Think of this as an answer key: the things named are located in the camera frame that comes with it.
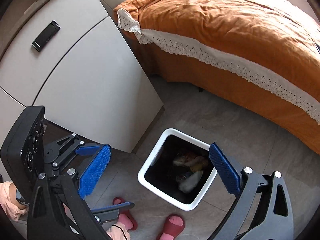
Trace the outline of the person's left hand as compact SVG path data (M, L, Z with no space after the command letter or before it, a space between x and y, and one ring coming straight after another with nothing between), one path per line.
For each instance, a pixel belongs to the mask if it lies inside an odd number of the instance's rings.
M1 207L7 217L15 222L28 212L28 207L20 204L16 199L17 187L12 181L1 183Z

